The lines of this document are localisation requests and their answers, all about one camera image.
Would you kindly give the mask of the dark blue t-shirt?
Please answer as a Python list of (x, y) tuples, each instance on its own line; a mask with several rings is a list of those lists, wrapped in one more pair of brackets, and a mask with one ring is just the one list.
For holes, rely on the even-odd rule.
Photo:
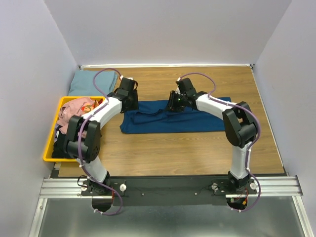
[(224, 131), (221, 119), (186, 107), (182, 112), (166, 111), (167, 100), (140, 101), (139, 109), (124, 113), (120, 130), (125, 134), (192, 133)]

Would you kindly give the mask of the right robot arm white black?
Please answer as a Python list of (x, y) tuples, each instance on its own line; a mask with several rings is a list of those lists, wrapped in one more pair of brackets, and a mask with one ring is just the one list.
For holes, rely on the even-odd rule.
[(224, 123), (225, 135), (233, 146), (233, 158), (228, 172), (227, 187), (234, 194), (239, 193), (248, 184), (250, 176), (250, 154), (252, 146), (260, 137), (261, 128), (258, 119), (246, 102), (233, 103), (197, 92), (189, 78), (178, 78), (178, 88), (170, 92), (166, 109), (182, 112), (186, 107), (209, 113)]

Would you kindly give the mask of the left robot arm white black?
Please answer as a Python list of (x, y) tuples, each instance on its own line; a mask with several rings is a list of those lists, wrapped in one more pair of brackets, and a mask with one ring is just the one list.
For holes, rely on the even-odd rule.
[(138, 82), (133, 78), (121, 77), (119, 87), (104, 102), (91, 112), (69, 120), (63, 150), (79, 163), (99, 195), (115, 193), (110, 187), (110, 174), (99, 158), (101, 130), (115, 115), (138, 109), (137, 88)]

